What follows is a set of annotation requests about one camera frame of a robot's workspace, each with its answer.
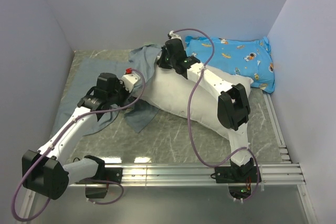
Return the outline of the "grey-blue pillowcase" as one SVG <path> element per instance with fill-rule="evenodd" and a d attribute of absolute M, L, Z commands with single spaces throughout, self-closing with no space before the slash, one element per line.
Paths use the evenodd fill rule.
<path fill-rule="evenodd" d="M 161 46 L 147 45 L 129 52 L 125 62 L 85 58 L 79 65 L 65 97 L 60 103 L 52 134 L 56 134 L 71 121 L 76 108 L 85 107 L 93 112 L 95 122 L 85 135 L 95 134 L 118 116 L 120 108 L 127 105 L 126 122 L 139 133 L 157 114 L 158 109 L 143 99 L 144 85 L 154 76 L 157 56 Z"/>

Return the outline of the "white pillow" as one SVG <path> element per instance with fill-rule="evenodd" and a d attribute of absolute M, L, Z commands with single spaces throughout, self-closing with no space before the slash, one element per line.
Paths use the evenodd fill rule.
<path fill-rule="evenodd" d="M 165 70 L 153 63 L 154 74 L 146 82 L 142 100 L 172 114 L 187 117 L 187 103 L 195 82 L 185 79 L 174 70 Z M 221 125 L 217 117 L 218 98 L 198 86 L 192 96 L 192 121 L 215 131 L 230 141 L 230 145 L 239 143 L 248 146 L 247 124 L 238 131 L 229 130 Z"/>

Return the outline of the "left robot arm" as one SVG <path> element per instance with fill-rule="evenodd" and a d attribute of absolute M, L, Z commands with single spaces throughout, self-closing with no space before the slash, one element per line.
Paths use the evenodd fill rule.
<path fill-rule="evenodd" d="M 144 85 L 145 79 L 133 69 L 127 69 L 121 78 L 101 73 L 60 130 L 38 151 L 28 150 L 23 155 L 21 186 L 56 200 L 68 186 L 82 180 L 104 183 L 106 170 L 102 159 L 87 155 L 68 165 L 65 161 L 104 114 L 127 108 L 126 101 L 138 84 Z"/>

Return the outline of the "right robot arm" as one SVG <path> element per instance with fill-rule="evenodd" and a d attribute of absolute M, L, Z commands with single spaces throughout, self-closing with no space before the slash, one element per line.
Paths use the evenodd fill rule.
<path fill-rule="evenodd" d="M 246 89 L 242 84 L 232 84 L 217 76 L 205 67 L 199 59 L 187 56 L 182 40 L 169 36 L 162 47 L 158 66 L 173 69 L 195 86 L 201 86 L 217 101 L 217 118 L 220 124 L 228 129 L 228 139 L 233 156 L 230 158 L 231 175 L 237 182 L 249 177 L 254 160 L 248 151 L 247 123 L 250 105 Z"/>

